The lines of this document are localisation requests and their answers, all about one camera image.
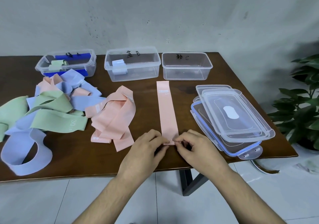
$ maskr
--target wooden table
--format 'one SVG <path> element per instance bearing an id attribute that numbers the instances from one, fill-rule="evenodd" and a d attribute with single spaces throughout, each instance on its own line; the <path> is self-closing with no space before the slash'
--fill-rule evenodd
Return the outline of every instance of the wooden table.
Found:
<path id="1" fill-rule="evenodd" d="M 196 85 L 218 84 L 230 85 L 240 90 L 251 104 L 257 109 L 268 124 L 276 131 L 276 136 L 263 141 L 263 153 L 260 158 L 294 157 L 295 150 L 278 131 L 270 118 L 258 105 L 257 101 L 248 92 L 219 53 L 208 53 L 213 64 L 208 79 L 205 81 L 170 81 L 170 89 L 176 114 L 179 133 L 193 129 L 202 132 L 190 113 L 190 105 L 197 96 Z M 8 56 L 0 57 L 1 64 L 1 99 L 0 105 L 23 95 L 34 95 L 36 84 L 42 81 L 40 72 L 34 67 L 40 56 Z M 163 79 L 163 69 L 157 78 L 137 81 L 112 82 L 104 70 L 104 55 L 97 57 L 97 67 L 93 77 L 86 80 L 98 87 L 102 96 L 106 97 L 124 85 L 133 91 L 136 104 L 136 114 L 130 124 L 133 139 L 136 140 L 150 129 L 160 131 L 159 108 L 157 101 L 156 81 Z M 13 181 L 22 179 L 44 178 L 71 178 L 85 176 L 112 176 L 116 175 L 122 159 L 130 148 L 116 152 L 114 144 L 92 143 L 90 138 L 94 132 L 91 121 L 88 121 L 85 131 L 72 133 L 47 132 L 44 144 L 52 150 L 53 158 L 44 169 L 26 176 L 16 176 L 3 162 L 0 162 L 0 181 Z M 241 161 L 221 153 L 228 163 Z M 178 154 L 175 147 L 171 146 L 158 165 L 156 171 L 189 169 L 190 165 Z"/>

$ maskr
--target handwritten chinese character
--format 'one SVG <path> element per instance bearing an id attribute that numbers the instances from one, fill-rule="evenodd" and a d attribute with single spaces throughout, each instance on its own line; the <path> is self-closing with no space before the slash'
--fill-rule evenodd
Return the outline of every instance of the handwritten chinese character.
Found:
<path id="1" fill-rule="evenodd" d="M 128 58 L 133 57 L 133 55 L 131 54 L 131 51 L 127 51 L 126 53 Z"/>
<path id="2" fill-rule="evenodd" d="M 66 53 L 66 56 L 68 56 L 69 58 L 73 58 L 73 55 L 71 53 Z"/>

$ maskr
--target transparent lid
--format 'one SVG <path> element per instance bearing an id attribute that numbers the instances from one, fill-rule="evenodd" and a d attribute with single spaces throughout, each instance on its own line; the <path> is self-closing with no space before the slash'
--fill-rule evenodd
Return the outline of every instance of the transparent lid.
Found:
<path id="1" fill-rule="evenodd" d="M 275 132 L 236 89 L 205 89 L 199 95 L 216 131 L 228 142 L 244 143 L 270 139 Z"/>

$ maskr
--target white wall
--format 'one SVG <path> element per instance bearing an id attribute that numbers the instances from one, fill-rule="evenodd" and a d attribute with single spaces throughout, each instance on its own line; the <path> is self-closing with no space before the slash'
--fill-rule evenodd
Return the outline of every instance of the white wall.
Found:
<path id="1" fill-rule="evenodd" d="M 265 110 L 319 52 L 319 0 L 0 0 L 0 55 L 154 45 L 218 51 Z"/>

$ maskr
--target potted plant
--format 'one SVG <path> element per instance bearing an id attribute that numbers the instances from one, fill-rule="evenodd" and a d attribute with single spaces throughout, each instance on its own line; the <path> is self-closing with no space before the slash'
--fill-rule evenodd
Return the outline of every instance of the potted plant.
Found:
<path id="1" fill-rule="evenodd" d="M 287 97 L 274 101 L 276 112 L 269 117 L 298 153 L 297 158 L 258 159 L 252 163 L 264 173 L 278 173 L 286 166 L 292 166 L 319 154 L 319 54 L 292 62 L 301 64 L 292 77 L 308 85 L 305 89 L 283 89 Z"/>
<path id="2" fill-rule="evenodd" d="M 302 66 L 291 75 L 296 80 L 304 82 L 309 89 L 283 89 L 280 92 L 287 95 L 274 101 L 272 105 L 276 112 L 268 114 L 279 130 L 288 136 L 290 143 L 319 151 L 319 54 L 296 59 Z"/>

